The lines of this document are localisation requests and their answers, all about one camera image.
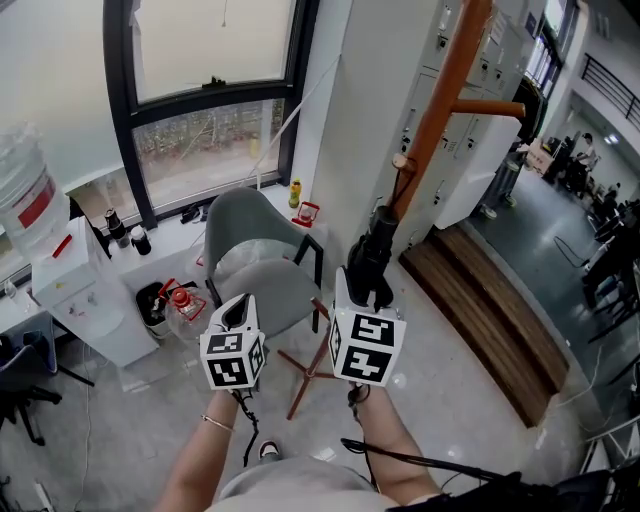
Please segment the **gray chair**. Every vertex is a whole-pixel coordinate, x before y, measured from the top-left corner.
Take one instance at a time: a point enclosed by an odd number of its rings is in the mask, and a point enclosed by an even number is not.
[[[216,267],[237,245],[258,239],[277,240],[298,248],[293,261],[271,259],[242,268],[214,285]],[[315,251],[314,280],[299,266],[307,249]],[[275,336],[313,313],[313,331],[318,332],[318,310],[311,299],[320,299],[323,250],[309,235],[286,220],[260,192],[235,188],[217,197],[207,217],[205,268],[207,287],[214,304],[250,293],[256,299],[260,330],[266,338]]]
[[[33,400],[57,404],[62,397],[37,384],[60,371],[94,386],[93,382],[58,364],[53,325],[54,320],[49,313],[40,313],[6,331],[4,336],[11,343],[14,356],[0,366],[0,426],[4,418],[15,423],[14,410],[18,409],[29,439],[39,446],[44,446],[45,441],[34,436],[26,408]]]

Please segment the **railing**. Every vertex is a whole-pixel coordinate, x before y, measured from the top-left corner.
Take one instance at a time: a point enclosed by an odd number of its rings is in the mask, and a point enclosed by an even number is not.
[[[586,54],[582,79],[607,98],[629,122],[640,130],[640,100],[611,71]]]

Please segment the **gray floor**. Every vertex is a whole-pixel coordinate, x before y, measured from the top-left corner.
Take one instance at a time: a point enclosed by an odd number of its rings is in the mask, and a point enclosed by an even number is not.
[[[582,205],[561,187],[549,185],[525,169],[512,196],[517,201],[515,208],[503,204],[496,208],[497,219],[475,216],[470,222],[531,290],[589,378],[602,347],[594,392],[604,415],[608,417],[613,411],[614,424],[626,417],[631,377],[613,386],[606,383],[638,354],[637,320],[629,320],[588,345],[587,340],[608,325],[609,317],[591,314],[582,292],[584,270],[573,268],[554,243],[558,236],[584,258],[599,247]]]
[[[397,373],[388,389],[424,454],[499,472],[522,470],[529,482],[553,483],[576,474],[584,451],[576,414],[584,401],[568,406],[561,402],[586,386],[577,364],[542,424],[527,430],[464,341],[404,270],[391,264],[387,277],[402,296],[408,322]],[[309,362],[318,342],[304,321],[269,345],[285,347]],[[71,343],[61,360],[84,372],[82,349],[81,342]],[[195,355],[193,348],[167,340],[154,354],[121,371],[87,350],[86,367],[96,381],[89,401],[85,386],[59,375],[47,387],[58,390],[62,402],[30,408],[47,441],[45,447],[31,444],[20,424],[5,423],[0,430],[0,476],[13,477],[6,488],[9,497],[19,500],[23,509],[40,509],[33,491],[37,480],[58,511],[72,510],[81,495],[85,469],[88,403],[89,469],[78,509],[149,509],[211,397]],[[299,376],[274,356],[272,352],[261,377],[262,391],[251,405],[260,420],[258,442],[272,437],[281,441],[287,456],[313,455],[366,474],[364,459],[339,442],[341,437],[361,435],[346,407],[347,384],[312,384],[297,416],[288,422],[285,414]],[[225,482],[242,469],[251,433],[241,416],[236,429]],[[450,474],[437,471],[434,476],[443,483]],[[457,493],[476,485],[475,480],[459,477],[446,490]]]

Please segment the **wooden stairs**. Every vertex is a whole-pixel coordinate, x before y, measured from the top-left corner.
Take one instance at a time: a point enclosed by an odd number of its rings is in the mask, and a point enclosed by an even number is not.
[[[568,364],[538,317],[458,226],[434,229],[400,263],[435,302],[527,427],[560,391]]]

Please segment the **white cube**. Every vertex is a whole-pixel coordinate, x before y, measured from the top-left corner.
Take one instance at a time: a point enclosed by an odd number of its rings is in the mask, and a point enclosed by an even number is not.
[[[204,333],[200,359],[211,389],[252,388],[264,366],[260,331]]]
[[[352,309],[335,308],[329,348],[333,374],[372,386],[384,386],[391,376],[406,322]]]

